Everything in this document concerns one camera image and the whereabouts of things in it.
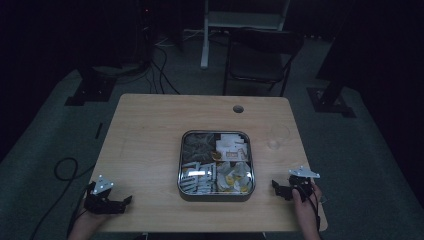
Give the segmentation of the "pile of dark clear packets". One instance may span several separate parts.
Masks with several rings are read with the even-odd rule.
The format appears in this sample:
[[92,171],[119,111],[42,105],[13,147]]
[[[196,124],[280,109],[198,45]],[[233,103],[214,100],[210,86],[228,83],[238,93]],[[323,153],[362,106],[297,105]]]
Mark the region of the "pile of dark clear packets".
[[183,139],[183,160],[185,162],[207,163],[212,160],[215,150],[215,136],[210,133],[189,133]]

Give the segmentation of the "pile of yellow white packets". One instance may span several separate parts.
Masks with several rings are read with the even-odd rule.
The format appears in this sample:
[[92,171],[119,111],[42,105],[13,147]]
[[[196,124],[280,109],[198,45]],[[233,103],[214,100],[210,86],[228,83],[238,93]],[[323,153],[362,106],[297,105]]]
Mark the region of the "pile of yellow white packets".
[[217,189],[220,192],[247,194],[253,189],[253,174],[247,162],[223,162],[217,166]]

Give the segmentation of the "white desk frame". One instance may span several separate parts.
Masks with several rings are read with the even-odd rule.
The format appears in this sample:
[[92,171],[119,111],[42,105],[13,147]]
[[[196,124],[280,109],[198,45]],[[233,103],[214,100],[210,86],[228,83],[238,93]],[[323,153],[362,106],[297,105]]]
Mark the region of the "white desk frame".
[[204,0],[203,46],[200,68],[207,69],[209,65],[209,34],[213,28],[253,27],[281,31],[286,21],[291,0],[283,0],[279,13],[243,13],[213,11],[209,9],[209,0]]

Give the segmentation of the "black folding chair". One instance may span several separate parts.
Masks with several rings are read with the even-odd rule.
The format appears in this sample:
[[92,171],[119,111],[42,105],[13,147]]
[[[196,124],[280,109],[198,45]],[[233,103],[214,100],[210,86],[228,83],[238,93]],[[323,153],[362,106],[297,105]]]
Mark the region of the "black folding chair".
[[222,94],[229,80],[282,83],[284,95],[292,62],[304,46],[302,34],[257,28],[238,28],[229,34]]

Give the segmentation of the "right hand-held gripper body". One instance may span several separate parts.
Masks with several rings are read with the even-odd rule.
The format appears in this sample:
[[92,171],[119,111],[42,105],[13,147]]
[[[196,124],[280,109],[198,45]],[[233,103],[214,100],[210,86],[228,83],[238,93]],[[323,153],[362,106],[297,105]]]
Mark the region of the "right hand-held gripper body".
[[297,189],[302,201],[305,201],[314,192],[312,180],[319,179],[321,175],[304,166],[300,166],[298,169],[289,169],[288,172],[290,186]]

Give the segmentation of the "dark equipment tower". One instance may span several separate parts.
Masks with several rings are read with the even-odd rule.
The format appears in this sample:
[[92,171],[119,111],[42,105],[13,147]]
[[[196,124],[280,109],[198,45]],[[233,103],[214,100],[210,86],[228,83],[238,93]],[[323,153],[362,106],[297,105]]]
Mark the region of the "dark equipment tower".
[[153,2],[152,0],[133,0],[135,4],[136,46],[134,59],[147,64],[152,58]]

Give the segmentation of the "person's left hand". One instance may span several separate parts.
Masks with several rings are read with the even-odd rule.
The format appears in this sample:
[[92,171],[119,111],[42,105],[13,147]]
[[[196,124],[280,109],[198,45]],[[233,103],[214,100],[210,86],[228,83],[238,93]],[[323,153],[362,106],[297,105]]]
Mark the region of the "person's left hand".
[[84,202],[82,202],[73,229],[81,233],[94,234],[96,230],[110,218],[111,216],[107,214],[94,214],[89,212],[84,207]]

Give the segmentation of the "pile of white orange packets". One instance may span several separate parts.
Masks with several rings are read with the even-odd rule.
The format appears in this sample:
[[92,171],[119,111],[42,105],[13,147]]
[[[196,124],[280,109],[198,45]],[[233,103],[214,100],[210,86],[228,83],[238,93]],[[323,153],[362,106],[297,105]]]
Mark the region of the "pile of white orange packets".
[[223,161],[247,161],[248,144],[240,134],[221,134],[216,141],[216,151]]

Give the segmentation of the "black stand base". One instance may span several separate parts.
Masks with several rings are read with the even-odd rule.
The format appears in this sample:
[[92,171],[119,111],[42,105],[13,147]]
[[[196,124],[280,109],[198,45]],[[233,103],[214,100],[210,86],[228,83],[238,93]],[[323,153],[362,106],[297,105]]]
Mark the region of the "black stand base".
[[92,67],[78,68],[81,82],[73,96],[67,98],[66,106],[83,106],[86,102],[108,102],[116,78],[103,76]]
[[353,109],[344,101],[340,88],[308,88],[307,93],[316,112],[338,113],[345,118],[356,117]]

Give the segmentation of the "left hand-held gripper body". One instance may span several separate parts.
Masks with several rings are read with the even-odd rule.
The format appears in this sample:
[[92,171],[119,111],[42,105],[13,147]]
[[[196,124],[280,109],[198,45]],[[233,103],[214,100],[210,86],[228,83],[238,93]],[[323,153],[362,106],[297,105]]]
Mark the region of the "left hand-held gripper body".
[[94,214],[118,214],[118,209],[123,204],[122,201],[109,199],[113,186],[113,182],[100,175],[97,181],[88,185],[84,207]]

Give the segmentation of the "clear glass cup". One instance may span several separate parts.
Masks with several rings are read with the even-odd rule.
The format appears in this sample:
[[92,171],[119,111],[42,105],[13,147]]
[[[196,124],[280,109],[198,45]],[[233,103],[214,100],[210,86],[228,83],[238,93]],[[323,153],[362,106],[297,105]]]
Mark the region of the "clear glass cup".
[[290,130],[282,124],[274,124],[267,132],[267,146],[272,150],[278,150],[290,137]]

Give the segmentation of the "person's right hand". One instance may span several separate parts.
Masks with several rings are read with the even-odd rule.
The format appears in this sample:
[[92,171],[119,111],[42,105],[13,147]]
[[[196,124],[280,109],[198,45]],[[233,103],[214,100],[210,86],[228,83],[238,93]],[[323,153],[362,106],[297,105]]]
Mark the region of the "person's right hand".
[[315,184],[312,184],[314,192],[310,195],[308,200],[302,201],[301,196],[297,189],[292,190],[293,200],[295,204],[295,212],[298,217],[312,217],[317,218],[318,216],[318,205],[321,201],[322,191]]

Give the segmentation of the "pile of white stick sachets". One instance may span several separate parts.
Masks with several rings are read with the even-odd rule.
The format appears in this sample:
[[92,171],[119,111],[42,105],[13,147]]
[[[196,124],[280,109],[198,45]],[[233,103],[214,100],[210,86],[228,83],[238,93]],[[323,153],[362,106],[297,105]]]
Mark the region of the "pile of white stick sachets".
[[183,164],[178,186],[185,194],[211,194],[217,190],[215,163],[191,162]]

